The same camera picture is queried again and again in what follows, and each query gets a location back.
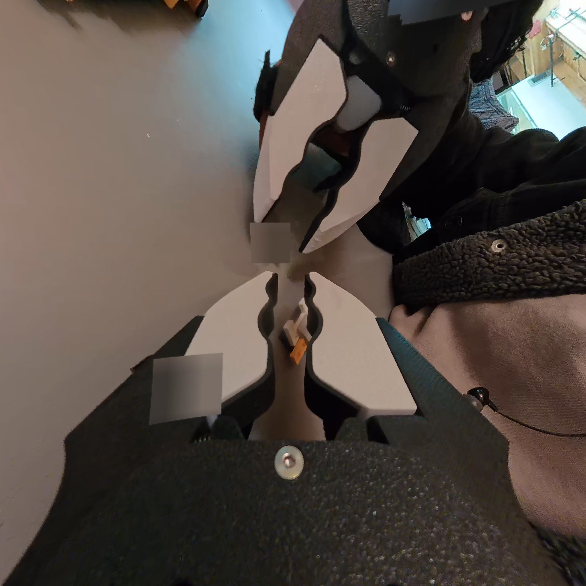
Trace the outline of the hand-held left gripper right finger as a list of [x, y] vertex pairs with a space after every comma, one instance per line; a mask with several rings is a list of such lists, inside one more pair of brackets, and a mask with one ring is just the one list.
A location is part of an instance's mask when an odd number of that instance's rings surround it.
[[319, 273], [309, 273], [306, 304], [318, 318], [308, 373], [345, 407], [368, 419], [414, 415], [417, 406], [376, 315], [351, 293]]

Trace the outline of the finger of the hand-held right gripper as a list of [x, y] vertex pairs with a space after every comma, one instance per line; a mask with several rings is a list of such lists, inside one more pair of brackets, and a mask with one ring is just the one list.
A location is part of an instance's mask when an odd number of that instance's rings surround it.
[[311, 138], [337, 117], [346, 100], [342, 62], [318, 39], [276, 112], [268, 117], [254, 177], [255, 223], [265, 219], [287, 176], [301, 164]]
[[377, 205], [417, 134], [404, 118], [370, 123], [353, 164], [329, 189], [324, 208], [305, 234], [301, 253], [312, 253], [337, 239]]

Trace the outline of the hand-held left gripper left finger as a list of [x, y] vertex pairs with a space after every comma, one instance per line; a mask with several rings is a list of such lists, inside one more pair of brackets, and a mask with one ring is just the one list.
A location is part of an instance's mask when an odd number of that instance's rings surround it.
[[269, 301], [266, 288], [274, 275], [265, 271], [218, 300], [185, 353], [223, 355], [223, 404], [257, 383], [267, 370], [268, 341], [260, 331], [259, 316]]

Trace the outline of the small lego subassembly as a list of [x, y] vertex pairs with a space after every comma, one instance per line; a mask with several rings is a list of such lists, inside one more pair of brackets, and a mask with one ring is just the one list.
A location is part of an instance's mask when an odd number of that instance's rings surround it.
[[312, 335], [309, 332], [309, 310], [304, 298], [298, 303], [298, 309], [287, 320], [280, 333], [280, 341], [288, 352], [289, 359], [297, 366], [309, 348]]

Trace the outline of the orange black lego car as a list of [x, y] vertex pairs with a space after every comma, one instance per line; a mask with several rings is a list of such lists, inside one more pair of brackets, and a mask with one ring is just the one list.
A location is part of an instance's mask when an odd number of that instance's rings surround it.
[[209, 7], [209, 1], [162, 1], [170, 10], [175, 10], [179, 5], [185, 4], [198, 19], [204, 17]]

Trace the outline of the person's right hand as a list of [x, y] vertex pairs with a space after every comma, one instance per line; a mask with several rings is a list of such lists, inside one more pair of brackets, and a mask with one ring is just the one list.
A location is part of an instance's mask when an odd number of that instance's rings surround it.
[[337, 132], [333, 126], [327, 126], [315, 136], [315, 143], [330, 157], [342, 160], [349, 156], [352, 143], [359, 131]]

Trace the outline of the blue plaid shirt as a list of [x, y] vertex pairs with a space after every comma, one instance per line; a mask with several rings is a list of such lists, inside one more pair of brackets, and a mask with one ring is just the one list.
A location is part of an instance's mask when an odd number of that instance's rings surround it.
[[492, 79], [472, 85], [468, 110], [476, 116], [483, 128], [501, 128], [513, 134], [519, 119], [508, 113], [499, 102]]

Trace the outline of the beige sweatshirt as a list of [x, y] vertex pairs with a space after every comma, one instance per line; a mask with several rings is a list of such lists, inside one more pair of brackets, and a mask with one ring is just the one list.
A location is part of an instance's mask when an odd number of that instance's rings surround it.
[[585, 295], [401, 305], [390, 324], [459, 392], [488, 389], [526, 516], [584, 538]]

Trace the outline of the black wired earphone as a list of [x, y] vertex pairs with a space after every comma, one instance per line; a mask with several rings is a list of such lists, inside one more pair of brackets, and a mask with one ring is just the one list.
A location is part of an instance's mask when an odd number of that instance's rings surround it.
[[498, 407], [494, 404], [494, 402], [490, 399], [488, 389], [484, 387], [474, 387], [470, 389], [466, 393], [466, 397], [469, 402], [479, 411], [482, 412], [484, 408], [489, 408], [494, 413], [498, 414], [500, 417], [507, 419], [510, 422], [513, 422], [525, 429], [529, 429], [540, 434], [546, 436], [554, 436], [559, 438], [567, 438], [567, 439], [585, 439], [585, 433], [574, 433], [574, 434], [565, 434], [560, 432], [549, 431], [546, 429], [540, 429], [538, 427], [526, 424], [514, 417], [509, 416], [502, 412]]

